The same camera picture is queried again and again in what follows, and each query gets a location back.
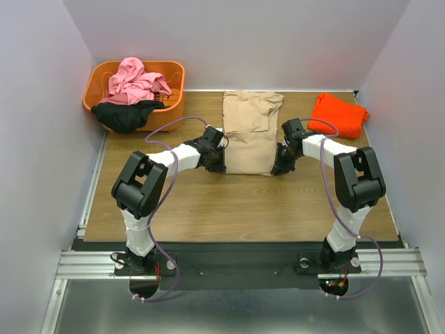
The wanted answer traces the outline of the silver round knob right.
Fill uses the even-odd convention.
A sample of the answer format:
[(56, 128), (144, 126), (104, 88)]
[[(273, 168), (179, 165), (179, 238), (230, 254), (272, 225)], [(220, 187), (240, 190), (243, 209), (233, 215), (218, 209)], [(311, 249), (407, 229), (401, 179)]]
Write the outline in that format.
[(300, 258), (299, 264), (300, 264), (300, 267), (302, 269), (308, 269), (309, 268), (309, 260), (306, 257)]

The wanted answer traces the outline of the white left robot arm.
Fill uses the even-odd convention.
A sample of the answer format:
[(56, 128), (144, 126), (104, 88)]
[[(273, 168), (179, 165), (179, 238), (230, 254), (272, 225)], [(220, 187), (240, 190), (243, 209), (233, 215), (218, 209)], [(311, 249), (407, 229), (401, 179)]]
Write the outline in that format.
[(154, 213), (172, 191), (180, 172), (199, 167), (224, 173), (225, 145), (187, 141), (154, 153), (133, 152), (112, 187), (124, 219), (127, 241), (125, 257), (118, 260), (140, 274), (149, 273), (156, 263), (155, 242), (149, 227)]

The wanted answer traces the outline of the orange plastic basket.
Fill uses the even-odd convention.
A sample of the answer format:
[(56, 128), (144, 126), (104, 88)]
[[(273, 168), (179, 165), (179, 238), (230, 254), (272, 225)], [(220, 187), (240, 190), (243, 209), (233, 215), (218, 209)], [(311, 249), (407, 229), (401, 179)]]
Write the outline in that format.
[[(105, 96), (108, 79), (117, 72), (119, 64), (119, 61), (106, 61), (92, 71), (83, 94), (85, 110), (89, 111)], [(186, 71), (184, 66), (176, 61), (143, 61), (143, 64), (146, 71), (163, 74), (172, 89), (169, 96), (155, 94), (155, 99), (163, 102), (164, 108), (151, 112), (147, 124), (139, 129), (141, 132), (150, 132), (184, 116)]]

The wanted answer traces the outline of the aluminium rail frame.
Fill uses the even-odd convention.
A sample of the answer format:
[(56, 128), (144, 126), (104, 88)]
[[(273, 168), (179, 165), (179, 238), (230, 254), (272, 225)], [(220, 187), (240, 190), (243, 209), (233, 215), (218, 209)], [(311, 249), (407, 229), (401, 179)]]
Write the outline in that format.
[[(280, 177), (286, 187), (304, 182), (299, 164)], [(322, 176), (315, 160), (314, 173)], [(257, 200), (237, 180), (203, 167), (178, 174), (149, 227), (158, 251), (165, 242), (320, 242), (335, 216), (327, 194), (312, 200), (269, 193)], [(383, 201), (379, 199), (364, 223)], [(315, 289), (178, 289), (180, 274), (162, 288), (156, 276), (115, 276), (106, 254), (61, 254), (64, 308), (44, 333), (441, 333), (431, 308), (426, 267), (416, 248), (379, 242), (363, 229), (353, 273), (342, 280), (321, 274)]]

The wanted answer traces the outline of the pink t shirt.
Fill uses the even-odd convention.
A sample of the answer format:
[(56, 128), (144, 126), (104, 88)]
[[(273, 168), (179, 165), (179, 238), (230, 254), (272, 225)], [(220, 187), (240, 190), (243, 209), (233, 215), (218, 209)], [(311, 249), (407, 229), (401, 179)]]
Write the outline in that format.
[(145, 100), (154, 100), (156, 93), (172, 94), (165, 76), (158, 72), (146, 72), (140, 59), (128, 57), (108, 79), (105, 97), (100, 102), (132, 105)]

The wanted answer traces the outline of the beige t shirt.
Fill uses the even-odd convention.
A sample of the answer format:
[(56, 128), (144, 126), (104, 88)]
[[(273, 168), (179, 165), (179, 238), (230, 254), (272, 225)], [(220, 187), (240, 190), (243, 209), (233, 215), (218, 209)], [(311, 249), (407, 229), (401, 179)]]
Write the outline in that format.
[(284, 96), (272, 91), (226, 90), (223, 129), (226, 173), (270, 175), (277, 149), (277, 121)]

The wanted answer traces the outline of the white round knob left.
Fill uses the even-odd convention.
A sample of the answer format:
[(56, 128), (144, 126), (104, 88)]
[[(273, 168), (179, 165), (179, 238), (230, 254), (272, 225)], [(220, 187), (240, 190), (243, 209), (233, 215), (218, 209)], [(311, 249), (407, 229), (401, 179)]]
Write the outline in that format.
[(169, 270), (173, 270), (173, 269), (175, 269), (175, 265), (174, 265), (173, 262), (170, 261), (170, 260), (167, 261), (166, 266), (167, 266), (167, 268), (168, 268)]

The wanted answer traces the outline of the folded orange t shirt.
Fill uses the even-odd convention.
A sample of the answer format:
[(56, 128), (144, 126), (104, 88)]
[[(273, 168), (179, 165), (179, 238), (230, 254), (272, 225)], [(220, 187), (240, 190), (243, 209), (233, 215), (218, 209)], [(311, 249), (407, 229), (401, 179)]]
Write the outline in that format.
[(369, 119), (369, 112), (362, 106), (343, 102), (329, 93), (321, 93), (316, 99), (311, 118), (335, 126), (341, 138), (359, 139), (362, 126)]

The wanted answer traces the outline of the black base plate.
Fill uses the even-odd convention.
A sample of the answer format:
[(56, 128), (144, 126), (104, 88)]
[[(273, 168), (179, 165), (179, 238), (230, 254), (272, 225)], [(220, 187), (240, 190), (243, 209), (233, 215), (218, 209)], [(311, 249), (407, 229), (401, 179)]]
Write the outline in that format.
[[(333, 270), (321, 266), (320, 242), (165, 242), (163, 252), (155, 249), (156, 263), (148, 272), (135, 271), (118, 263), (125, 257), (126, 247), (120, 242), (87, 243), (74, 241), (77, 253), (98, 255), (103, 252), (111, 261), (115, 276), (156, 276), (162, 288), (179, 273), (178, 289), (272, 289), (297, 287), (315, 289), (321, 274), (332, 274), (342, 280), (353, 273), (364, 272), (352, 262)], [(309, 268), (302, 269), (299, 260), (306, 257)], [(170, 260), (175, 269), (166, 266)]]

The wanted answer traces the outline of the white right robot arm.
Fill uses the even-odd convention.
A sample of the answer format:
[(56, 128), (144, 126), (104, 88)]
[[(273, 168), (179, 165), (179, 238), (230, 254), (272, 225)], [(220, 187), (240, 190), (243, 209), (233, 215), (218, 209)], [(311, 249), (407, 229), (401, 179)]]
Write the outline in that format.
[(296, 160), (311, 157), (321, 163), (327, 199), (335, 222), (323, 241), (320, 263), (327, 271), (346, 265), (355, 254), (362, 224), (386, 194), (380, 165), (370, 147), (355, 148), (322, 134), (296, 135), (277, 144), (273, 176), (294, 171)]

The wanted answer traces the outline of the black t shirt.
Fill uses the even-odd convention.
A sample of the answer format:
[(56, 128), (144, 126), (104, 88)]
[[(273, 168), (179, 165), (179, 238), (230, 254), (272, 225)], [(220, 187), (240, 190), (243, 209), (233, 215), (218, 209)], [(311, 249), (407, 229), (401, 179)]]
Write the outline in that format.
[(111, 131), (130, 134), (147, 124), (150, 113), (164, 108), (163, 102), (154, 100), (143, 100), (130, 105), (104, 102), (93, 106), (91, 112), (102, 125)]

